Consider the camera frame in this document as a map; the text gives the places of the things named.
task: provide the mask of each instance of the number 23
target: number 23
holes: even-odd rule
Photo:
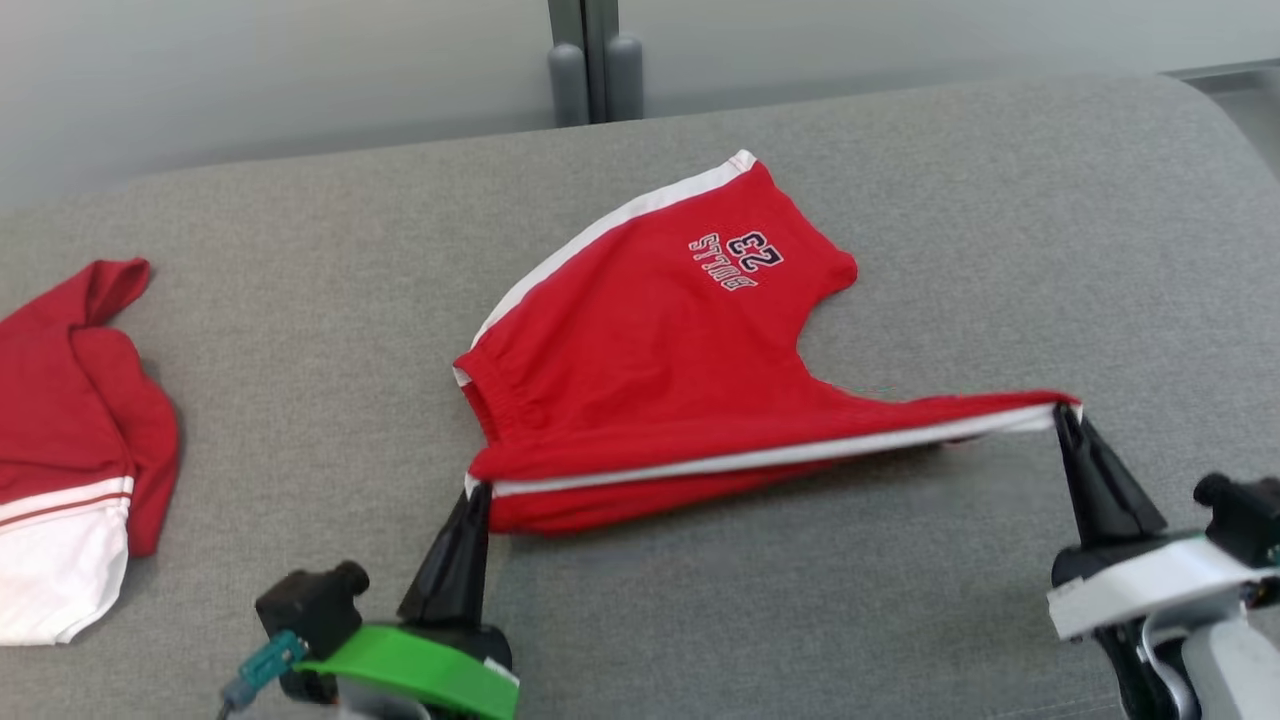
[[[754,273],[762,266],[777,265],[782,261],[782,254],[778,252],[778,249],[769,245],[769,241],[758,232],[735,237],[724,243],[724,250],[728,250],[730,255],[737,258],[737,264],[748,273]]]

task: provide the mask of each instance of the red shorts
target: red shorts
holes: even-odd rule
[[[809,311],[858,265],[741,151],[543,261],[454,363],[495,532],[572,532],[883,450],[1047,429],[1052,391],[883,402],[812,377]]]

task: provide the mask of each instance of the gray cushion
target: gray cushion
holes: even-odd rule
[[[754,151],[861,277],[813,373],[887,398],[1061,388],[1175,525],[1280,470],[1280,187],[1206,99],[1076,78],[870,95],[159,176],[0,218],[0,314],[143,255],[131,334],[180,410],[157,556],[70,647],[0,648],[14,717],[201,717],[253,598],[362,562],[388,618],[483,436],[453,383],[498,299],[623,201]],[[1116,717],[1044,592],[1048,433],[851,461],[581,537],[499,538],[524,717]],[[1268,625],[1275,630],[1276,625]],[[320,710],[264,693],[260,717]]]

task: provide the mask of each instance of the folded red clothing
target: folded red clothing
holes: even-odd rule
[[[796,341],[854,258],[741,151],[627,202],[521,279],[454,374],[489,439],[497,532],[572,532],[840,459],[1046,429],[1069,395],[884,402],[809,374]]]
[[[178,473],[169,398],[101,327],[146,260],[97,261],[0,322],[0,644],[67,642],[156,551]]]

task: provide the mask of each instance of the white trim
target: white trim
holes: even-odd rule
[[[0,646],[65,643],[106,614],[128,565],[127,503],[76,506],[0,532]]]
[[[933,445],[954,439],[970,438],[988,433],[1001,432],[1029,432],[1047,430],[1053,427],[1055,404],[1032,405],[1018,410],[1005,410],[989,415],[965,418],[937,425],[911,428],[908,430],[892,430],[887,433],[873,433],[822,442],[808,442],[787,447],[773,447],[769,450],[754,450],[750,452],[737,452],[732,455],[719,455],[669,465],[657,465],[653,468],[640,468],[632,470],[620,470],[614,473],[596,473],[590,475],[573,475],[568,478],[549,478],[545,480],[494,480],[493,496],[507,497],[512,495],[530,495],[539,492],[558,492],[596,486],[611,486],[632,480],[650,480],[655,478],[673,478],[680,475],[707,475],[712,473],[727,473],[731,470],[749,470],[754,468],[771,468],[776,465],[795,465],[799,462],[813,462],[819,460],[836,460],[840,457],[854,457],[886,450],[899,450],[919,445]],[[1076,415],[1082,415],[1083,407],[1074,407]],[[470,497],[471,489],[480,480],[470,473],[463,478],[463,487]]]
[[[480,325],[480,332],[477,332],[475,340],[471,341],[471,347],[475,347],[476,343],[480,342],[480,338],[484,337],[484,333],[488,332],[489,328],[492,328],[507,313],[511,313],[513,307],[520,305],[525,296],[529,295],[529,291],[531,291],[538,283],[552,277],[552,274],[564,265],[564,263],[568,263],[586,246],[604,236],[604,233],[627,223],[628,220],[639,218],[640,215],[646,215],[655,210],[669,208],[682,200],[689,200],[690,197],[723,187],[733,178],[750,170],[753,165],[755,165],[755,155],[751,155],[746,150],[739,150],[736,155],[722,163],[719,167],[666,187],[659,187],[652,192],[646,192],[599,220],[595,220],[585,231],[580,232],[577,237],[568,241],[567,245],[543,260],[527,275],[520,278],[520,282],[507,291],[507,295],[503,296],[503,299],[498,302],[498,306],[489,314],[489,318],[485,319],[483,325]],[[458,386],[465,386],[471,382],[471,378],[461,370],[454,369],[453,375],[454,379],[457,379]]]
[[[29,497],[22,497],[12,502],[0,503],[0,523],[10,520],[13,518],[19,518],[22,515],[32,515],[38,512],[41,518],[47,518],[52,514],[54,509],[63,506],[72,506],[69,510],[81,510],[86,507],[83,505],[97,497],[104,497],[101,505],[124,505],[128,506],[128,497],[110,497],[114,495],[132,495],[133,493],[133,478],[124,475],[120,478],[108,478],[105,480],[99,480],[96,483],[90,483],[87,486],[79,486],[74,488],[67,488],[54,492],[46,492],[42,495],[33,495]],[[100,506],[100,503],[92,503],[93,507]],[[19,525],[19,523],[13,523],[10,525],[0,525],[0,533],[6,529]]]

